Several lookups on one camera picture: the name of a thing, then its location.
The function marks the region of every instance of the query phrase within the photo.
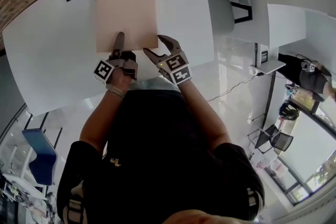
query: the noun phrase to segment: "black chair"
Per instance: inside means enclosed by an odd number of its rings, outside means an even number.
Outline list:
[[[271,147],[262,151],[259,148],[264,145],[267,141],[269,141]],[[268,129],[262,130],[260,129],[259,137],[257,143],[255,144],[255,148],[259,149],[261,153],[266,153],[272,148],[276,148],[281,151],[286,151],[290,144],[293,141],[293,136],[284,134],[278,130],[278,128],[273,124]]]

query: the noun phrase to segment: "black t-shirt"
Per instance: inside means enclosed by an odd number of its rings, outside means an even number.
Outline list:
[[[175,212],[252,220],[262,183],[244,150],[225,143],[211,152],[205,136],[176,91],[129,91],[108,139],[106,156],[85,142],[72,144],[58,188],[62,210],[83,180],[89,223],[161,224]]]

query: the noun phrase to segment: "person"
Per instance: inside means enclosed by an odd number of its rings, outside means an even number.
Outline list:
[[[107,91],[71,145],[59,217],[118,224],[253,220],[265,202],[260,178],[192,81],[176,87],[163,78],[130,86],[131,80],[122,68],[113,70],[111,85],[126,95]]]
[[[283,54],[279,54],[278,60],[286,65],[277,71],[301,87],[300,91],[318,102],[323,102],[327,97],[336,100],[336,89],[332,87],[332,74],[323,65],[308,58],[300,59]],[[313,72],[306,70],[310,64],[314,66]]]

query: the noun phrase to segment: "hand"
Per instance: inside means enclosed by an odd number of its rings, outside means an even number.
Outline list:
[[[111,84],[118,89],[127,92],[131,84],[132,78],[126,75],[122,68],[115,68],[112,72]]]

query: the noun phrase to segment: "white floor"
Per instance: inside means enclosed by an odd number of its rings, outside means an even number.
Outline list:
[[[227,92],[234,85],[252,78],[254,71],[250,65],[254,58],[254,44],[223,38],[215,40],[215,57],[213,62],[194,67],[193,82],[206,98],[211,100]],[[226,124],[233,143],[248,148],[247,134],[256,129],[250,120],[265,112],[271,76],[255,77],[247,84],[240,84],[223,97],[210,101],[210,105]],[[98,105],[102,96],[92,97],[77,104],[51,111],[44,128],[51,144],[63,127],[56,151],[58,162],[55,172],[55,184],[58,185],[65,161],[72,142],[78,140],[80,131]],[[29,114],[24,112],[8,133],[8,140],[1,152],[0,160],[4,164],[15,145],[18,146],[13,159],[13,170],[19,170],[28,152],[29,146],[22,136]],[[29,128],[39,127],[43,115],[33,117]]]

